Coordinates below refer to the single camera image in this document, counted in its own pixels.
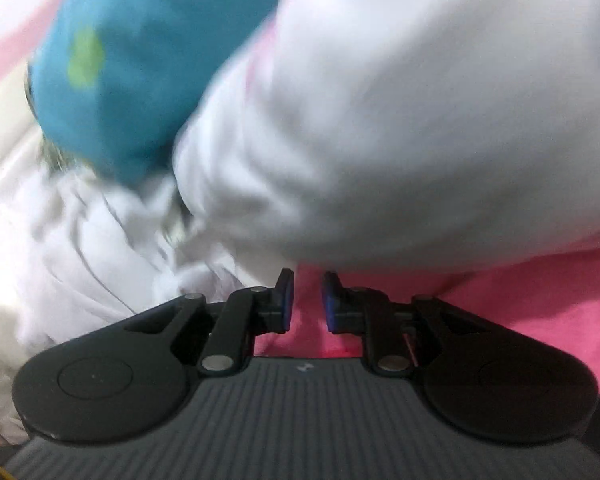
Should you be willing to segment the pink white blue duvet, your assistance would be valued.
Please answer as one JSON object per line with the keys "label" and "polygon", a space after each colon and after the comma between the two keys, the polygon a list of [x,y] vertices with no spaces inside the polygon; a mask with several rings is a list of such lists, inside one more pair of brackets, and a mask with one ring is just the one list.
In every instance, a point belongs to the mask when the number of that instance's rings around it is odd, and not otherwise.
{"label": "pink white blue duvet", "polygon": [[65,0],[47,139],[325,266],[466,270],[600,247],[600,0]]}

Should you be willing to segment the white shirt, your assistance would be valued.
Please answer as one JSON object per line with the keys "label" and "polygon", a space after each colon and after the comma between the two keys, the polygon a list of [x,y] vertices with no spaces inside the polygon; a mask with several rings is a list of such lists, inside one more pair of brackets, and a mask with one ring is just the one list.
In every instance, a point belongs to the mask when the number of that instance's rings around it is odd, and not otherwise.
{"label": "white shirt", "polygon": [[190,292],[271,285],[285,266],[212,234],[167,174],[132,191],[44,148],[32,128],[0,163],[0,443],[26,436],[10,395],[30,356]]}

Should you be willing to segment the pink floral bed blanket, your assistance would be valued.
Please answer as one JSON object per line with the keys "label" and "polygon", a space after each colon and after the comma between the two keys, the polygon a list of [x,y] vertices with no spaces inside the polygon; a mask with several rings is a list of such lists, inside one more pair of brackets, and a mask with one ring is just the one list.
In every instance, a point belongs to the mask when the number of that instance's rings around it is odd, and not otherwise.
{"label": "pink floral bed blanket", "polygon": [[[197,220],[182,199],[174,173],[170,177],[186,210]],[[229,240],[197,221],[223,242],[272,252]],[[353,270],[390,281],[404,278],[411,294],[440,294],[452,304],[575,354],[593,367],[600,381],[600,247],[466,270],[412,269],[394,264],[336,268],[272,254],[302,268]]]}

